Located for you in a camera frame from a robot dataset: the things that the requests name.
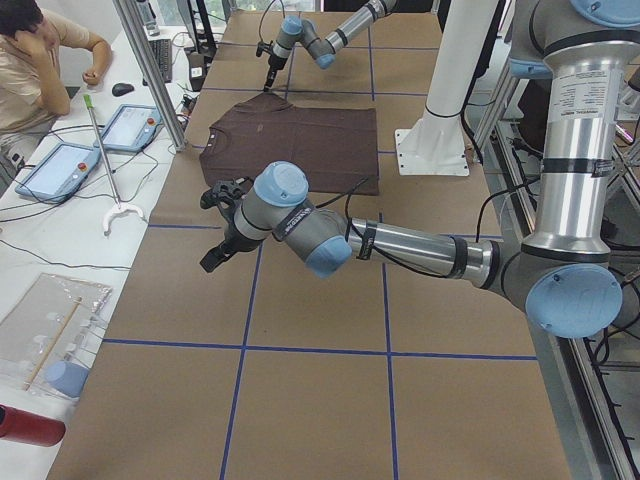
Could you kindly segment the seated person beige shirt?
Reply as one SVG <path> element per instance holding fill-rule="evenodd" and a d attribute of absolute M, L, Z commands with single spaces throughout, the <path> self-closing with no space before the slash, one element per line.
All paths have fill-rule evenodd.
<path fill-rule="evenodd" d="M 1 3 L 2 155 L 30 156 L 50 125 L 70 112 L 62 47 L 89 51 L 92 65 L 82 79 L 89 86 L 101 82 L 112 60 L 105 39 L 35 1 Z"/>

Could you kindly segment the blue teach pendant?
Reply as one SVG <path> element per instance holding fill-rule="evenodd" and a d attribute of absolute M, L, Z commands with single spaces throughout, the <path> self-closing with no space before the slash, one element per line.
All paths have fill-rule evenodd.
<path fill-rule="evenodd" d="M 122 104 L 101 130 L 106 152 L 137 154 L 154 139 L 162 119 L 154 106 Z"/>
<path fill-rule="evenodd" d="M 100 159 L 97 148 L 58 143 L 23 180 L 17 182 L 15 192 L 43 203 L 63 203 L 79 190 Z"/>

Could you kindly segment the wooden stick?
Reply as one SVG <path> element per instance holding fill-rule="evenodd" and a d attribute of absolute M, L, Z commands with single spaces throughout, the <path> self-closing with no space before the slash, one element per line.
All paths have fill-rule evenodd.
<path fill-rule="evenodd" d="M 25 380 L 24 385 L 22 387 L 22 389 L 24 391 L 28 391 L 29 388 L 34 383 L 34 381 L 37 378 L 40 370 L 42 369 L 43 365 L 45 364 L 46 360 L 50 356 L 51 352 L 53 351 L 54 347 L 56 346 L 57 342 L 59 341 L 61 335 L 63 334 L 64 330 L 66 329 L 67 325 L 69 324 L 69 322 L 71 321 L 71 319 L 75 315 L 78 307 L 81 304 L 82 304 L 82 298 L 80 296 L 78 296 L 78 297 L 73 299 L 73 303 L 72 303 L 72 307 L 71 307 L 70 311 L 59 322 L 59 326 L 57 327 L 57 330 L 55 331 L 55 334 L 51 337 L 51 340 L 48 342 L 46 347 L 42 350 L 42 354 L 41 354 L 40 358 L 35 363 L 35 366 L 34 366 L 33 370 L 31 371 L 30 375 L 28 376 L 28 378 Z"/>

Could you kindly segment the black keyboard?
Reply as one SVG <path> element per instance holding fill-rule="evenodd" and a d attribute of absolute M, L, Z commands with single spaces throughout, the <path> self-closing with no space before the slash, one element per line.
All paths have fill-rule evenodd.
<path fill-rule="evenodd" d="M 159 68 L 165 83 L 173 79 L 172 42 L 170 39 L 155 39 L 149 41 L 153 58 Z"/>

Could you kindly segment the near blue teach pendant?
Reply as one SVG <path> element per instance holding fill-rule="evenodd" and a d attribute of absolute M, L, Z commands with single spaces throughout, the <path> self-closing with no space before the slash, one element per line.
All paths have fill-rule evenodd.
<path fill-rule="evenodd" d="M 17 182 L 15 192 L 43 203 L 63 203 L 79 190 L 100 159 L 97 148 L 58 143 L 23 180 Z"/>

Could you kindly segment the far blue teach pendant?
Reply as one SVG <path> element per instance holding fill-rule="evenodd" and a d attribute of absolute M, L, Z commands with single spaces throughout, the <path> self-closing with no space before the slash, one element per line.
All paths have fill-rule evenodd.
<path fill-rule="evenodd" d="M 154 106 L 122 104 L 101 130 L 106 152 L 137 154 L 154 139 L 162 119 Z"/>

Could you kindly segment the red bottle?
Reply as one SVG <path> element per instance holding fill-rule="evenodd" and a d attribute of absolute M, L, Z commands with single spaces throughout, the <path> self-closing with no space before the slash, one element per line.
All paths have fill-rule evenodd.
<path fill-rule="evenodd" d="M 60 420 L 1 406 L 2 440 L 50 447 L 58 444 L 65 433 L 66 425 Z"/>

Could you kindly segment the brown t-shirt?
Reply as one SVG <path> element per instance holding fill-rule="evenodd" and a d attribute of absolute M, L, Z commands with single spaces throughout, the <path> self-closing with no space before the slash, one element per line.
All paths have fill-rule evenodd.
<path fill-rule="evenodd" d="M 287 161 L 303 171 L 312 192 L 342 193 L 365 179 L 358 193 L 376 196 L 376 111 L 300 107 L 261 93 L 210 125 L 199 161 L 209 186 L 255 178 L 269 164 Z"/>

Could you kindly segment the aluminium frame post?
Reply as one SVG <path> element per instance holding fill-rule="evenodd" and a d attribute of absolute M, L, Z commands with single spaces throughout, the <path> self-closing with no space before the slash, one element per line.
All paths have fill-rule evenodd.
<path fill-rule="evenodd" d="M 155 105 L 159 109 L 174 149 L 176 152 L 181 152 L 186 147 L 184 130 L 178 121 L 169 91 L 165 86 L 160 69 L 154 60 L 136 2 L 130 0 L 113 0 L 112 3 L 143 77 L 147 81 Z"/>

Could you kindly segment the reacher grabber stick tool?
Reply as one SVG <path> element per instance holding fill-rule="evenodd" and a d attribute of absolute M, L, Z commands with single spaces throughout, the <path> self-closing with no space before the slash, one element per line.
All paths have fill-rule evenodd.
<path fill-rule="evenodd" d="M 118 184 L 114 178 L 114 167 L 109 159 L 102 137 L 102 128 L 98 126 L 95 108 L 92 98 L 89 94 L 83 95 L 83 101 L 89 114 L 90 122 L 95 134 L 95 140 L 98 144 L 101 160 L 104 163 L 104 169 L 111 190 L 113 205 L 108 209 L 102 218 L 102 230 L 105 237 L 109 237 L 112 232 L 112 224 L 117 218 L 125 217 L 128 214 L 135 214 L 141 220 L 145 219 L 144 209 L 133 203 L 131 200 L 122 198 Z"/>

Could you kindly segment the black computer mouse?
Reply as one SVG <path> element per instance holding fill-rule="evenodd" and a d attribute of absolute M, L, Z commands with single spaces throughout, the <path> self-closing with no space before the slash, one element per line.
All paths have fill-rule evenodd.
<path fill-rule="evenodd" d="M 113 85 L 111 94 L 114 97 L 122 97 L 126 94 L 132 93 L 134 90 L 135 87 L 132 84 L 119 82 Z"/>

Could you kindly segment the clear plastic bag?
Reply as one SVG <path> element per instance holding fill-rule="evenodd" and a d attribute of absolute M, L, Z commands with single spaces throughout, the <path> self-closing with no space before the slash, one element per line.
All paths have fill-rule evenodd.
<path fill-rule="evenodd" d="M 112 288 L 70 277 L 41 274 L 11 311 L 1 320 L 1 382 L 22 390 L 59 322 L 70 311 L 73 299 L 82 304 L 67 325 L 32 386 L 26 392 L 70 398 L 45 379 L 46 369 L 57 361 L 69 361 L 91 370 L 108 322 L 102 309 Z"/>

